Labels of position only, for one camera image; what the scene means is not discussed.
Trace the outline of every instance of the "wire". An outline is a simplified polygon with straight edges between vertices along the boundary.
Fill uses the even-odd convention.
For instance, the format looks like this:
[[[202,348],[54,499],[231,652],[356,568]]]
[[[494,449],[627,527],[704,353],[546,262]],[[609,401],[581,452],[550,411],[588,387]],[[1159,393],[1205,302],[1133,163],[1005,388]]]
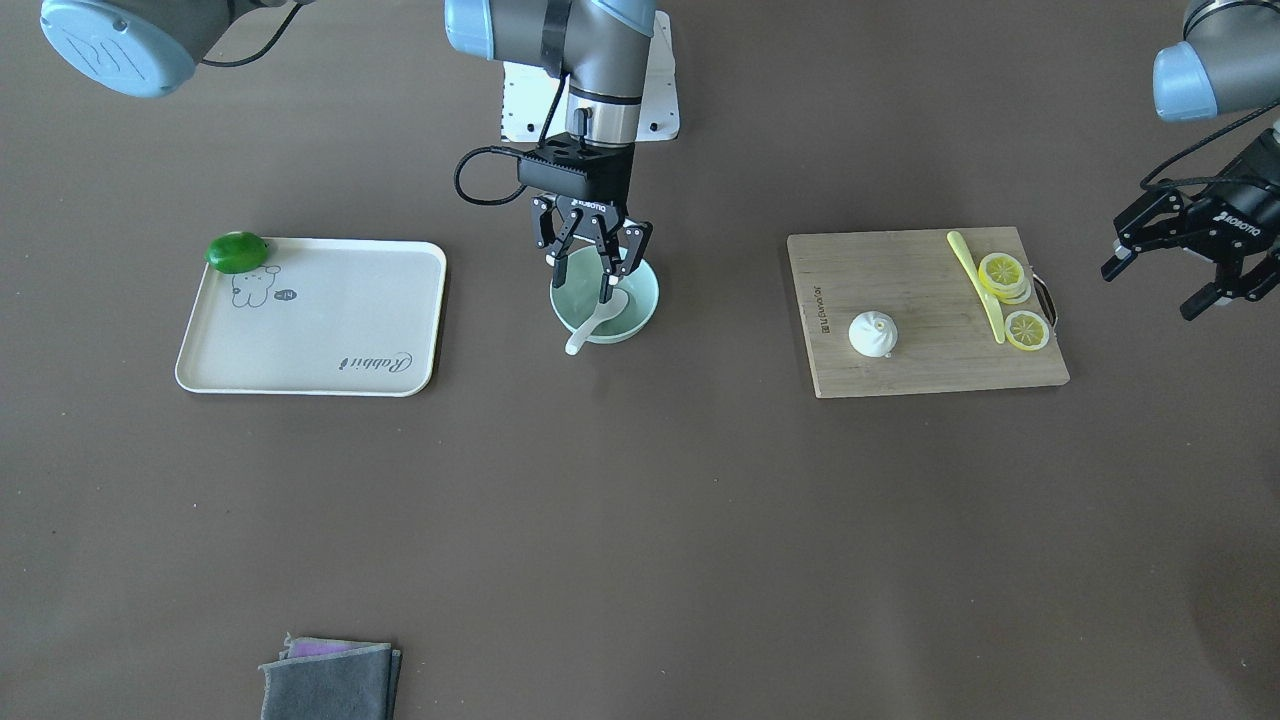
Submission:
[[[552,106],[549,110],[547,110],[547,119],[543,120],[543,131],[538,133],[538,147],[543,147],[544,145],[547,145],[547,132],[552,127],[552,118],[556,117],[556,108],[559,106],[561,96],[564,95],[564,82],[567,79],[568,76],[562,74],[559,85],[556,87],[556,97],[552,99]],[[511,147],[503,147],[500,145],[476,147],[471,152],[467,152],[466,155],[462,156],[461,160],[458,160],[458,167],[453,168],[453,190],[454,192],[458,193],[458,197],[466,200],[472,205],[494,206],[494,205],[506,205],[513,201],[515,199],[520,197],[522,192],[529,190],[527,184],[521,184],[518,188],[516,188],[515,192],[512,192],[507,197],[499,197],[497,200],[484,200],[480,197],[471,197],[470,195],[467,195],[467,192],[462,190],[462,168],[465,168],[466,164],[470,163],[471,159],[475,158],[476,155],[484,155],[486,152],[492,152],[494,155],[506,155],[508,158],[516,158],[517,160],[525,156],[525,154],[518,150],[512,150]]]
[[[293,22],[293,18],[298,15],[300,10],[302,10],[302,4],[301,3],[294,4],[293,9],[289,10],[289,14],[284,18],[284,22],[280,23],[279,29],[276,29],[275,35],[271,36],[271,40],[268,40],[266,45],[264,45],[261,50],[253,53],[248,58],[244,58],[243,60],[232,60],[228,63],[223,63],[220,60],[210,60],[205,58],[204,60],[200,61],[200,64],[211,65],[214,68],[239,68],[252,63],[253,60],[261,59],[262,55],[266,55],[271,50],[271,47],[275,47],[275,44],[280,40],[280,36],[284,35],[284,31],[289,28],[289,23]]]
[[[1243,126],[1247,126],[1247,124],[1252,123],[1253,120],[1258,119],[1260,117],[1262,117],[1266,113],[1270,113],[1271,110],[1275,110],[1276,108],[1280,108],[1280,97],[1277,97],[1276,100],[1274,100],[1271,104],[1268,104],[1268,105],[1266,105],[1263,108],[1258,108],[1257,110],[1249,113],[1248,115],[1244,115],[1243,118],[1235,120],[1234,123],[1231,123],[1231,124],[1229,124],[1229,126],[1219,129],[1217,132],[1213,132],[1213,133],[1206,136],[1203,140],[1201,140],[1196,145],[1192,145],[1190,147],[1183,150],[1181,152],[1174,155],[1172,158],[1165,160],[1164,163],[1158,164],[1158,165],[1156,165],[1156,169],[1151,170],[1149,173],[1147,173],[1147,177],[1142,178],[1142,181],[1138,183],[1138,187],[1140,187],[1142,190],[1144,190],[1147,192],[1151,192],[1151,191],[1166,191],[1166,190],[1172,190],[1175,187],[1185,187],[1185,186],[1189,186],[1189,184],[1251,184],[1251,186],[1253,186],[1253,187],[1256,187],[1258,190],[1262,190],[1265,192],[1268,192],[1271,195],[1280,196],[1280,188],[1277,188],[1276,186],[1274,186],[1272,183],[1267,182],[1263,178],[1257,178],[1257,177],[1252,177],[1252,176],[1249,176],[1249,177],[1238,177],[1238,178],[1228,178],[1228,177],[1222,177],[1222,176],[1213,176],[1213,177],[1181,178],[1181,179],[1175,179],[1175,181],[1165,179],[1165,181],[1160,181],[1158,183],[1155,183],[1155,184],[1152,184],[1152,182],[1151,182],[1152,178],[1155,178],[1160,173],[1165,172],[1165,169],[1169,168],[1170,165],[1172,165],[1174,163],[1181,160],[1183,158],[1190,155],[1192,152],[1196,152],[1197,150],[1204,147],[1206,145],[1208,145],[1210,142],[1213,142],[1215,140],[1222,137],[1224,135],[1226,135],[1226,133],[1229,133],[1231,131],[1235,131],[1235,129],[1238,129],[1238,128],[1240,128]]]

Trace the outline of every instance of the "green fruit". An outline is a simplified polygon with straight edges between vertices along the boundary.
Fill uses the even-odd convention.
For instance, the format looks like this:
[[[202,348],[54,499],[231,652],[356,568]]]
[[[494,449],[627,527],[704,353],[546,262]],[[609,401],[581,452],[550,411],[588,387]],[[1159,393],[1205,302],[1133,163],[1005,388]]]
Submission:
[[[247,273],[266,260],[266,241],[251,232],[229,232],[209,243],[205,260],[219,273]]]

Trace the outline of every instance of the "folded towel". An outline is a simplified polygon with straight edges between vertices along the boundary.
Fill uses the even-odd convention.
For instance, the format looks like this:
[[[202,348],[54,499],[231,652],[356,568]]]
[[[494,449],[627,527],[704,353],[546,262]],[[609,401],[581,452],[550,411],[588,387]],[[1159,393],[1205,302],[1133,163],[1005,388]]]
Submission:
[[[390,720],[401,653],[390,643],[284,637],[266,674],[262,720]]]

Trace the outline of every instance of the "rectangular tray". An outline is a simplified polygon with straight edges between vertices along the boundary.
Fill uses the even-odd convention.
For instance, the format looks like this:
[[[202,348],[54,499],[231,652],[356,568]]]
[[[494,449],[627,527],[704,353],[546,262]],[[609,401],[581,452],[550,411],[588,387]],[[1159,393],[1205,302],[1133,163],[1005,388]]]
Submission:
[[[1030,268],[1018,229],[959,229],[974,260],[1007,252]],[[1060,386],[1070,379],[1057,338],[1024,352],[991,337],[991,324],[947,231],[795,234],[787,238],[805,348],[818,397],[865,397]],[[1032,295],[1001,305],[1044,315]],[[892,357],[865,357],[849,324],[879,310],[899,327]]]
[[[205,268],[174,377],[200,393],[404,397],[426,387],[444,297],[430,242],[264,238],[266,263]]]

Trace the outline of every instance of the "white tray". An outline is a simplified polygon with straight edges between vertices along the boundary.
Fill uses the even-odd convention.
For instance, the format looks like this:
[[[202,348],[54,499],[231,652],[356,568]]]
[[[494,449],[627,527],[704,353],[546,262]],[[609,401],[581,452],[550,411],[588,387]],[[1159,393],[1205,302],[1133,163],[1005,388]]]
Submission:
[[[266,263],[205,268],[178,352],[201,393],[404,397],[426,387],[444,297],[430,242],[264,238]]]

